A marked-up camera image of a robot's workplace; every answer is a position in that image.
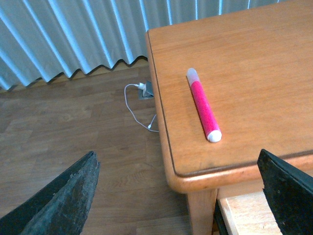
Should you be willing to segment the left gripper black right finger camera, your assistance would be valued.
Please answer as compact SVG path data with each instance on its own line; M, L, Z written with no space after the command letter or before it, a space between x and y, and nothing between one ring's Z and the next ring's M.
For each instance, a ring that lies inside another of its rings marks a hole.
M313 178L262 149L257 165L263 192L284 235L313 233Z

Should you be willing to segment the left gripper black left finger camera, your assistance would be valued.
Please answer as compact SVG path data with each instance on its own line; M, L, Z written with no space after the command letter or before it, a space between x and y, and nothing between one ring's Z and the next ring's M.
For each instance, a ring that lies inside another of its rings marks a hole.
M90 151L0 219L2 235L79 235L95 195L100 163Z

